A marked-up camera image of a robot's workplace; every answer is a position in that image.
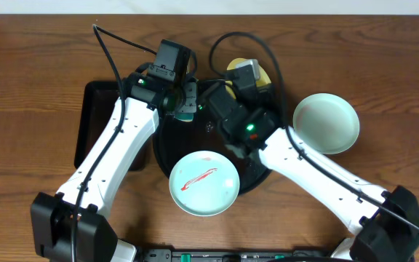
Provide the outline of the yellow plate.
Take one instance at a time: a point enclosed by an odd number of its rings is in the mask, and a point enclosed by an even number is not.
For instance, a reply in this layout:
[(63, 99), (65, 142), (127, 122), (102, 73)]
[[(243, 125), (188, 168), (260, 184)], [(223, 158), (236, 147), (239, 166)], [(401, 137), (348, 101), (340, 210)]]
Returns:
[[(239, 63), (242, 63), (244, 61), (246, 61), (245, 58), (235, 58), (228, 64), (226, 69), (233, 70)], [(256, 87), (260, 90), (263, 86), (271, 84), (271, 79), (260, 65), (258, 66), (258, 68), (260, 71), (260, 78), (256, 81)], [(229, 87), (230, 84), (232, 84), (232, 81), (226, 80), (226, 91), (233, 99), (236, 99), (236, 94), (234, 93), (233, 87)]]

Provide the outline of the green scouring sponge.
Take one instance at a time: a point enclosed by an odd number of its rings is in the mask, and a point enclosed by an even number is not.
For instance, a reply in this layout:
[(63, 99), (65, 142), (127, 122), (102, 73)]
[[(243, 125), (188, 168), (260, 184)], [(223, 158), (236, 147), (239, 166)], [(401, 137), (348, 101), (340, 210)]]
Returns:
[(192, 113), (175, 113), (174, 118), (181, 122), (192, 122), (193, 114)]

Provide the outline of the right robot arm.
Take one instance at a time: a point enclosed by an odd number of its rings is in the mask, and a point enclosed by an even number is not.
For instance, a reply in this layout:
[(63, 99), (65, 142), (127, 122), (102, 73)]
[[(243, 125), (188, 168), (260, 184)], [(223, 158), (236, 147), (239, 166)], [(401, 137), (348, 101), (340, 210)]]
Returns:
[(334, 163), (284, 127), (260, 94), (265, 71), (252, 60), (230, 65), (203, 94), (225, 146), (296, 183), (327, 207), (352, 233), (329, 261), (413, 261), (419, 248), (419, 204), (402, 186), (393, 191)]

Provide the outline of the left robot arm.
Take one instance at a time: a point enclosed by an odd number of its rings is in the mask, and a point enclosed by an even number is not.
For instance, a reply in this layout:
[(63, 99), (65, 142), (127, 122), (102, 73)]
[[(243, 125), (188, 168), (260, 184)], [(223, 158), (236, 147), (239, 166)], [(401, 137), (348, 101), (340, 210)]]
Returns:
[(196, 55), (162, 40), (155, 60), (119, 78), (111, 118), (75, 173), (55, 195), (31, 204), (36, 254), (49, 261), (134, 261), (137, 248), (108, 222), (116, 193), (160, 118), (195, 112)]

